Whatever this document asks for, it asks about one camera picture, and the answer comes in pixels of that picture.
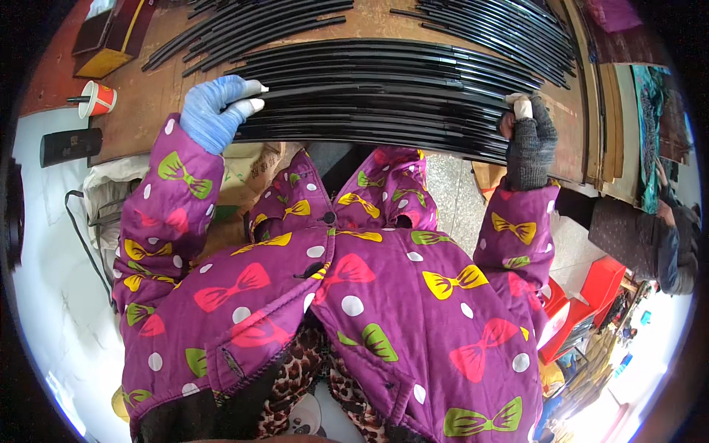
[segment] purple fabric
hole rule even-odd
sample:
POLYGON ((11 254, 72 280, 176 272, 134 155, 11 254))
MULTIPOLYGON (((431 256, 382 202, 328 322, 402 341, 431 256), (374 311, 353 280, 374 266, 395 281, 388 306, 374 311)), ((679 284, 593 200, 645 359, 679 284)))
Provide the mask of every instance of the purple fabric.
POLYGON ((378 148, 332 202, 300 152, 250 213, 252 235, 265 223, 259 244, 189 269, 222 175, 223 160, 171 114, 125 203, 113 297, 133 435, 149 409, 175 398, 238 396, 310 309, 392 425, 434 441, 527 441, 542 409, 535 336, 547 319, 537 292, 554 256, 556 186, 499 186, 476 266, 436 231, 421 151, 378 148), (399 215, 413 228, 395 229, 399 215))

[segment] yellow bow print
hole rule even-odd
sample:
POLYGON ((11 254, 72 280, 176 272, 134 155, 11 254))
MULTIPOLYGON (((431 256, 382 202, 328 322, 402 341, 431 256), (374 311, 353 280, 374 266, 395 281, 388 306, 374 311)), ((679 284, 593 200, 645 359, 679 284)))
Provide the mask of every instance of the yellow bow print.
POLYGON ((128 260, 128 267, 145 273, 143 274, 134 274, 132 276, 127 277, 125 280, 123 280, 123 284, 130 289, 130 292, 136 292, 140 288, 140 282, 143 281, 143 279, 146 279, 150 277, 152 280, 159 280, 159 281, 167 281, 168 283, 175 283, 175 280, 164 275, 159 275, 159 274, 153 274, 152 272, 148 271, 146 268, 140 266, 138 263, 135 263, 131 260, 128 260))
POLYGON ((514 432, 521 418, 522 397, 514 397, 491 419, 473 410, 450 408, 443 419, 443 435, 469 437, 483 431, 514 432))
POLYGON ((485 274, 474 264, 466 266, 465 269, 460 271, 458 277, 454 279, 444 277, 435 272, 423 271, 421 274, 423 274, 426 286, 438 300, 445 300, 450 297, 455 286, 460 286, 463 289, 473 289, 488 283, 485 274))
POLYGON ((293 236, 293 233, 288 232, 287 234, 278 235, 276 237, 269 238, 268 240, 264 240, 260 243, 254 244, 254 245, 246 245, 243 248, 239 249, 237 252, 232 253, 232 255, 241 254, 242 252, 250 251, 251 249, 254 249, 256 246, 261 246, 261 245, 286 246, 291 241, 292 236, 293 236))
POLYGON ((187 188, 192 194, 204 200, 212 190, 212 181, 192 177, 177 155, 177 151, 170 152, 162 159, 157 167, 157 175, 163 180, 182 180, 187 183, 187 188))
POLYGON ((335 235, 347 234, 353 237, 358 237, 363 240, 371 240, 372 242, 381 243, 381 234, 378 232, 355 232, 355 231, 338 231, 335 235))
POLYGON ((328 269, 330 268, 330 262, 326 262, 322 268, 320 268, 319 271, 311 275, 312 279, 315 280, 322 280, 325 278, 325 275, 328 273, 328 269))
POLYGON ((504 218, 497 215, 497 213, 492 213, 492 226, 497 232, 504 231, 505 229, 510 230, 518 239, 522 240, 522 243, 529 246, 534 235, 537 233, 537 223, 520 223, 519 225, 513 225, 509 223, 504 218))
POLYGON ((286 220, 288 214, 310 215, 310 203, 308 203, 307 200, 300 200, 298 203, 292 205, 290 208, 286 208, 286 213, 283 215, 284 220, 286 220))
POLYGON ((138 242, 134 242, 129 239, 125 239, 123 245, 125 247, 125 251, 128 253, 128 256, 137 262, 144 259, 145 256, 152 257, 154 255, 172 254, 172 243, 166 243, 165 246, 161 247, 157 252, 147 252, 145 248, 138 244, 138 242))
POLYGON ((364 207, 364 211, 372 216, 372 218, 378 218, 379 217, 379 209, 376 208, 375 205, 371 204, 368 201, 365 201, 362 199, 362 197, 358 196, 357 194, 354 194, 352 192, 348 192, 344 196, 340 197, 340 200, 337 201, 338 203, 342 205, 351 205, 356 202, 360 202, 362 204, 362 207, 364 207))

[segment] jacket button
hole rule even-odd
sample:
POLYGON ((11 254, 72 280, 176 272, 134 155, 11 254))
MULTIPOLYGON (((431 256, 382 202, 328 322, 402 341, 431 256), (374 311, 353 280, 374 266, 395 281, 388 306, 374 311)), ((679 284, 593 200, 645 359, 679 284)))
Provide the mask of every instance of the jacket button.
POLYGON ((337 216, 334 212, 326 212, 323 216, 323 221, 325 221, 328 225, 332 225, 335 220, 337 220, 337 216))

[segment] blue knit glove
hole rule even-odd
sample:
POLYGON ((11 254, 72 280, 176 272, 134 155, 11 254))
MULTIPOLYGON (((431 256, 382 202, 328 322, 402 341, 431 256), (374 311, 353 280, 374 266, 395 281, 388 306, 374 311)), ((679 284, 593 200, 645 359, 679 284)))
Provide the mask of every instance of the blue knit glove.
POLYGON ((234 140, 239 125, 264 107, 263 100, 245 97, 266 91, 258 80, 238 75, 200 83, 187 92, 179 124, 205 151, 219 155, 234 140))

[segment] wooden board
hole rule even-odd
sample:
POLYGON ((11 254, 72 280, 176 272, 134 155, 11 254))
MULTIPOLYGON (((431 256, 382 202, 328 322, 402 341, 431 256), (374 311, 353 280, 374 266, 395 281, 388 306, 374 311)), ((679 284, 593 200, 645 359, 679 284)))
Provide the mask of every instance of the wooden board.
POLYGON ((637 117, 635 81, 629 65, 615 65, 623 110, 623 174, 613 183, 603 184, 603 193, 638 206, 637 182, 640 173, 640 123, 637 117))
POLYGON ((605 152, 603 153, 603 180, 613 183, 623 176, 623 110, 615 67, 611 63, 599 65, 605 105, 605 152))
POLYGON ((565 16, 569 19, 569 25, 579 46, 580 60, 576 61, 579 77, 583 77, 580 83, 580 94, 586 101, 585 126, 586 134, 586 179, 593 182, 597 189, 602 183, 601 176, 601 133, 603 130, 601 113, 599 109, 599 80, 596 74, 596 67, 590 61, 588 54, 588 35, 586 25, 582 20, 579 7, 574 0, 561 0, 564 5, 565 16))
MULTIPOLYGON (((550 1, 552 7, 563 14, 559 2, 560 0, 550 1)), ((185 6, 170 6, 167 2, 162 4, 168 7, 156 10, 153 15, 139 58, 104 79, 106 85, 118 91, 118 102, 113 113, 99 116, 92 123, 92 126, 99 127, 104 132, 103 149, 101 154, 93 159, 93 163, 149 151, 165 116, 170 112, 180 111, 182 99, 189 88, 215 79, 233 67, 224 63, 209 72, 197 72, 183 79, 182 71, 192 62, 183 63, 183 54, 178 54, 155 71, 141 72, 140 66, 153 51, 195 23, 186 19, 191 9, 185 6)), ((331 38, 380 37, 447 43, 497 55, 459 38, 423 29, 419 26, 420 22, 412 18, 389 13, 390 8, 413 10, 414 5, 415 0, 356 0, 351 11, 332 14, 344 14, 347 17, 346 23, 301 33, 264 47, 331 38)), ((571 86, 571 91, 551 84, 545 84, 540 91, 559 130, 557 161, 552 166, 552 173, 571 181, 582 181, 586 117, 579 79, 567 75, 566 81, 571 86)))

